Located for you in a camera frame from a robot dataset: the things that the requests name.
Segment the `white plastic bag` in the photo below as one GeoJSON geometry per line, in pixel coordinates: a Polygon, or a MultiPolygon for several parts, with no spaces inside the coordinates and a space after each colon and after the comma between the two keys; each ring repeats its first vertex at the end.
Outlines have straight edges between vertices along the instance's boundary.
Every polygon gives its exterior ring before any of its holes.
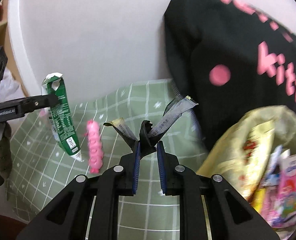
{"type": "Polygon", "coordinates": [[[21,84],[14,79],[10,70],[5,68],[3,79],[0,82],[0,103],[24,97],[21,84]]]}

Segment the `yellow biscuit wrapper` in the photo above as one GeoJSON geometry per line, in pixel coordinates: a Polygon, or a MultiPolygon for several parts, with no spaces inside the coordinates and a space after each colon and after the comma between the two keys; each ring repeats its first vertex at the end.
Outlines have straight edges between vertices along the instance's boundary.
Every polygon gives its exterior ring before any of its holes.
{"type": "Polygon", "coordinates": [[[248,200],[264,175],[274,140],[274,121],[254,126],[241,148],[241,163],[232,169],[229,182],[248,200]]]}

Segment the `Kleenex tissue pack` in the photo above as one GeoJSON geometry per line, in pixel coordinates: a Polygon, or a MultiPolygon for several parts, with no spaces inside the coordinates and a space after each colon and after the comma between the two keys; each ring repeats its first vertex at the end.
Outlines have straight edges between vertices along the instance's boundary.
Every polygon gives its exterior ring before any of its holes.
{"type": "Polygon", "coordinates": [[[277,197],[267,222],[275,229],[296,224],[296,154],[281,161],[277,197]]]}

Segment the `blue white wrapper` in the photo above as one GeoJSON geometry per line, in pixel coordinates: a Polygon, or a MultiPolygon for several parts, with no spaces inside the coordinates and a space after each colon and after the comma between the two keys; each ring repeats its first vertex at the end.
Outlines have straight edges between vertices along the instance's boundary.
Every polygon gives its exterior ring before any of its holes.
{"type": "Polygon", "coordinates": [[[282,145],[278,145],[271,153],[268,166],[264,175],[263,186],[278,186],[280,180],[281,162],[290,156],[290,149],[283,148],[282,145]]]}

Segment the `pink caterpillar toy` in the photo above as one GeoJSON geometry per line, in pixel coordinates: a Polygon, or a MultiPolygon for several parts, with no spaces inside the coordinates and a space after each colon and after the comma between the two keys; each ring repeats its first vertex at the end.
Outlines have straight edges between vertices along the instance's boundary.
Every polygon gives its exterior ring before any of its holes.
{"type": "Polygon", "coordinates": [[[103,166],[104,152],[102,150],[102,142],[100,136],[100,126],[94,120],[88,120],[86,125],[87,145],[89,152],[89,172],[98,174],[103,166]]]}

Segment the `black pink-print sweatshirt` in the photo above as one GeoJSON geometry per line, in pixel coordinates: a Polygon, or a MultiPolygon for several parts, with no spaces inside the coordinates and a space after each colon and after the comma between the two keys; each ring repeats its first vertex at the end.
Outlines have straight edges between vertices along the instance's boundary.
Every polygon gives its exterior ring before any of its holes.
{"type": "Polygon", "coordinates": [[[164,24],[169,71],[197,102],[208,150],[252,109],[296,113],[296,35],[280,23],[236,0],[171,0],[164,24]]]}

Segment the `grey sachet wrappers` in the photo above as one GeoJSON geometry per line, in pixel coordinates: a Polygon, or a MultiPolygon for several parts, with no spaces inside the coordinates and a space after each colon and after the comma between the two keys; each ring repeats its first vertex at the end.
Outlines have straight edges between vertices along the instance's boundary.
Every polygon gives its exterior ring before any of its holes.
{"type": "Polygon", "coordinates": [[[153,124],[149,120],[141,123],[139,137],[137,138],[131,129],[125,124],[124,119],[119,118],[104,123],[106,127],[113,127],[115,131],[123,138],[131,150],[139,149],[140,158],[156,152],[156,145],[162,139],[170,127],[182,116],[183,113],[197,106],[190,96],[173,99],[165,108],[161,120],[153,124]]]}

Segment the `yellow plastic trash bag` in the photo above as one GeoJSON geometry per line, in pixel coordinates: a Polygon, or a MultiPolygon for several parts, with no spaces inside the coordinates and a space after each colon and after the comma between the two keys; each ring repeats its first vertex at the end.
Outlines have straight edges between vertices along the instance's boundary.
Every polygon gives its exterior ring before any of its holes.
{"type": "MultiPolygon", "coordinates": [[[[232,169],[241,163],[241,148],[247,134],[254,126],[269,120],[274,121],[275,127],[271,153],[278,145],[282,145],[283,148],[290,149],[290,155],[296,154],[296,114],[285,106],[257,108],[246,113],[239,122],[220,137],[198,169],[198,174],[205,177],[220,174],[229,182],[232,169]]],[[[264,187],[264,175],[247,202],[267,222],[267,217],[277,197],[278,186],[264,187]]],[[[286,228],[272,229],[280,239],[296,239],[296,224],[286,228]]]]}

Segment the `green milk carton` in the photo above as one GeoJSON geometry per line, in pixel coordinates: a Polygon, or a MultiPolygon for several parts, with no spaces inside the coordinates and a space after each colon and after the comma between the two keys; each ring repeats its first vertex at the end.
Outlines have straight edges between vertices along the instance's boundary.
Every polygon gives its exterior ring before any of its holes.
{"type": "Polygon", "coordinates": [[[83,162],[80,143],[68,104],[63,74],[48,74],[42,82],[42,89],[47,95],[56,96],[59,101],[55,106],[48,108],[48,119],[56,142],[70,157],[83,162]]]}

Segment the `white headboard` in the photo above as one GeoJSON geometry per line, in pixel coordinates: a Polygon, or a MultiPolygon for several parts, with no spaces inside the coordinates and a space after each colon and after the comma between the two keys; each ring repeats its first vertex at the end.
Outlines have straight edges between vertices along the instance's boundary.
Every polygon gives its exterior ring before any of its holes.
{"type": "MultiPolygon", "coordinates": [[[[170,0],[5,0],[12,52],[29,95],[63,74],[68,98],[85,101],[137,81],[170,77],[163,15],[170,0]]],[[[296,34],[294,0],[238,0],[296,34]]]]}

